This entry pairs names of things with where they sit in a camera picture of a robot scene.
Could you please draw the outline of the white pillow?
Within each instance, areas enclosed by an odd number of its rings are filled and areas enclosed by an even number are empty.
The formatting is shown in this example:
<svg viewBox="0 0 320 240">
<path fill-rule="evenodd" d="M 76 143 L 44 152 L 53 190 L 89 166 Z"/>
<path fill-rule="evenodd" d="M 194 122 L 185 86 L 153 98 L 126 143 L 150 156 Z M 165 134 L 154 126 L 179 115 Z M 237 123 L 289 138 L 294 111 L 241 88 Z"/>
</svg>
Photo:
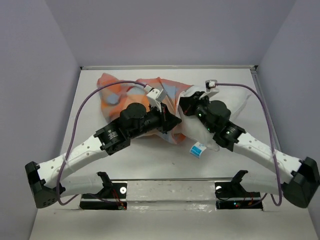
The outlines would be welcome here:
<svg viewBox="0 0 320 240">
<path fill-rule="evenodd" d="M 208 149 L 216 150 L 218 147 L 234 151 L 234 145 L 239 142 L 238 138 L 246 131 L 233 123 L 240 112 L 246 106 L 249 95 L 244 95 L 243 102 L 237 106 L 233 105 L 233 110 L 229 109 L 226 97 L 219 98 L 215 95 L 209 98 L 208 114 L 206 117 L 185 116 L 180 107 L 181 97 L 190 97 L 195 92 L 200 91 L 196 86 L 188 88 L 182 92 L 178 101 L 178 113 L 182 119 L 180 131 L 186 137 L 205 145 Z"/>
</svg>

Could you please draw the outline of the orange blue checked pillowcase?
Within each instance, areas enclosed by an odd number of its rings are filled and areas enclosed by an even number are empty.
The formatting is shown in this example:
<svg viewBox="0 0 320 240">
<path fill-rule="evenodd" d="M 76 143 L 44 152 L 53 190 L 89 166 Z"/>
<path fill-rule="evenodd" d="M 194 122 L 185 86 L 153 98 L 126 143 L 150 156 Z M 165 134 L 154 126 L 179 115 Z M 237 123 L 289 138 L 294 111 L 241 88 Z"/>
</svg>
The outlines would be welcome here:
<svg viewBox="0 0 320 240">
<path fill-rule="evenodd" d="M 113 75 L 103 73 L 97 80 L 97 87 L 104 87 L 108 84 L 115 85 L 106 87 L 99 92 L 101 100 L 101 112 L 107 123 L 120 116 L 120 112 L 132 103 L 140 103 L 149 111 L 149 101 L 146 92 L 139 84 L 118 83 L 120 80 Z M 182 92 L 188 90 L 191 86 L 188 84 L 172 81 L 164 78 L 139 78 L 138 83 L 149 85 L 158 90 L 164 90 L 166 97 L 162 101 L 167 105 L 172 114 L 178 114 L 178 101 Z"/>
</svg>

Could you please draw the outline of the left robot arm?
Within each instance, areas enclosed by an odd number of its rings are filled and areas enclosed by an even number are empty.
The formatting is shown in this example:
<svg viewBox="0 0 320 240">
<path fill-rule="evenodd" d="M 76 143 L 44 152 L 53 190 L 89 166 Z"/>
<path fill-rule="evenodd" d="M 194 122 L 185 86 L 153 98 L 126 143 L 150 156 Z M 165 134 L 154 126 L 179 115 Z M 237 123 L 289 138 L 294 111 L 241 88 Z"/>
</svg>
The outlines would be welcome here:
<svg viewBox="0 0 320 240">
<path fill-rule="evenodd" d="M 84 177 L 71 175 L 94 161 L 129 147 L 134 138 L 153 130 L 166 135 L 182 122 L 165 104 L 160 107 L 147 110 L 141 103 L 131 103 L 118 118 L 97 130 L 70 153 L 42 163 L 31 161 L 26 164 L 25 171 L 35 206 L 38 209 L 47 208 L 58 201 L 58 196 L 108 196 L 113 185 L 105 172 Z"/>
</svg>

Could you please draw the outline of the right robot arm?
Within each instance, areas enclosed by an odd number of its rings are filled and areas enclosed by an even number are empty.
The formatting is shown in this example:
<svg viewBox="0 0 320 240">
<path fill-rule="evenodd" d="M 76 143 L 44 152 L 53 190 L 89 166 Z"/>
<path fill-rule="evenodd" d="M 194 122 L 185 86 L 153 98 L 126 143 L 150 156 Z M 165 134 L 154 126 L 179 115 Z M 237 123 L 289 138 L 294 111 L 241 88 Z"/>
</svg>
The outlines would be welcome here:
<svg viewBox="0 0 320 240">
<path fill-rule="evenodd" d="M 262 179 L 263 192 L 285 198 L 299 208 L 307 208 L 320 186 L 316 161 L 284 154 L 255 139 L 243 128 L 230 121 L 231 111 L 219 100 L 209 100 L 205 92 L 196 91 L 179 100 L 183 122 L 191 121 L 188 130 L 200 143 L 208 138 L 221 148 L 243 155 L 275 173 L 274 178 Z"/>
</svg>

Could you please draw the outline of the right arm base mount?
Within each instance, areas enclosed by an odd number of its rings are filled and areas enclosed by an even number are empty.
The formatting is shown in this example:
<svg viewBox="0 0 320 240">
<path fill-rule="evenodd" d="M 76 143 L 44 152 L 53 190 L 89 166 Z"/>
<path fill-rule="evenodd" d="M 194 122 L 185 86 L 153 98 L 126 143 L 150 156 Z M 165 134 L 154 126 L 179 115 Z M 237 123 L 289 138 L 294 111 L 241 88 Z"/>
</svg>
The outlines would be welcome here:
<svg viewBox="0 0 320 240">
<path fill-rule="evenodd" d="M 241 185 L 243 178 L 248 175 L 247 170 L 238 171 L 230 181 L 215 183 L 215 198 L 217 210 L 263 210 L 261 194 L 246 191 Z"/>
</svg>

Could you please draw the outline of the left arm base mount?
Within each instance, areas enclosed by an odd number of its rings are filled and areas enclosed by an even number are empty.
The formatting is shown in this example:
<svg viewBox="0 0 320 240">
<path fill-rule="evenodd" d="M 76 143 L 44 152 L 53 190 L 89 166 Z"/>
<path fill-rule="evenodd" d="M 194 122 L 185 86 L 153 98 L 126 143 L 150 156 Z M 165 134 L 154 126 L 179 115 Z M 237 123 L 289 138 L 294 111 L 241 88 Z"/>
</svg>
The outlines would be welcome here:
<svg viewBox="0 0 320 240">
<path fill-rule="evenodd" d="M 102 180 L 102 190 L 98 193 L 83 194 L 79 207 L 82 210 L 124 211 L 127 209 L 127 181 L 111 181 L 106 172 L 98 172 Z"/>
</svg>

